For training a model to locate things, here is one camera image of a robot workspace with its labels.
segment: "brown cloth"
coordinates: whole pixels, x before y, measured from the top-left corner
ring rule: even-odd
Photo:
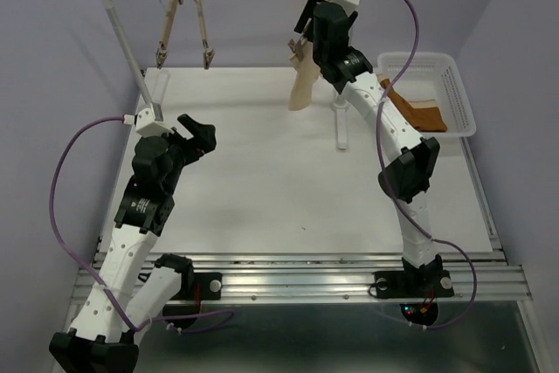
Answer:
[[[390,79],[383,79],[380,84],[386,89],[390,84]],[[410,102],[402,98],[394,88],[390,89],[388,96],[396,108],[398,108],[398,111],[402,113],[404,118],[416,130],[444,133],[448,129],[438,107],[413,107]]]

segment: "laundry basket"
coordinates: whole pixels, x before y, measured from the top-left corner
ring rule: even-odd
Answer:
[[[384,52],[378,56],[378,72],[390,79],[402,70],[408,52]],[[456,62],[448,54],[418,52],[394,89],[405,99],[436,100],[448,131],[430,133],[436,137],[468,137],[475,133],[475,121]]]

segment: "metal rod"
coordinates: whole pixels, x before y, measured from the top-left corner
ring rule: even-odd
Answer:
[[[116,13],[116,9],[114,7],[114,0],[101,0],[105,10],[107,11],[107,15],[111,24],[113,25],[114,34],[119,40],[121,44],[122,51],[126,57],[128,65],[130,66],[130,70],[134,75],[134,79],[136,81],[136,85],[140,88],[140,93],[143,100],[146,104],[152,104],[153,101],[151,99],[151,94],[149,94],[148,87],[146,86],[146,82],[144,81],[143,76],[141,75],[140,66],[134,57],[134,53],[132,52],[132,47],[126,38],[126,34],[124,33],[124,28],[122,27],[121,21],[119,19],[118,14]]]

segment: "plastic bin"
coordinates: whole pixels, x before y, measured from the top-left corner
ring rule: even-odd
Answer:
[[[378,56],[378,72],[394,78],[402,69],[408,52],[384,52]],[[448,131],[430,133],[436,137],[468,137],[475,133],[472,108],[456,62],[448,54],[416,53],[410,67],[395,85],[407,100],[436,100]]]

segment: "gray wall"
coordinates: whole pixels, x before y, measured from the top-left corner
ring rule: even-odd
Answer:
[[[412,0],[421,22],[420,50],[457,55],[489,0]],[[289,66],[286,43],[306,0],[204,0],[214,66]],[[142,66],[155,65],[164,10],[158,0],[117,0]],[[362,0],[354,45],[372,62],[380,52],[409,51],[412,22],[400,0]],[[168,66],[200,66],[196,8],[186,0],[176,16]]]
[[[473,154],[507,256],[524,266],[559,366],[557,0],[492,0],[459,55]]]
[[[99,0],[0,0],[2,241],[0,370],[50,371],[77,272],[49,224],[52,173],[93,119],[134,109],[136,90]],[[84,135],[63,168],[56,209],[68,242],[91,258],[127,130]]]

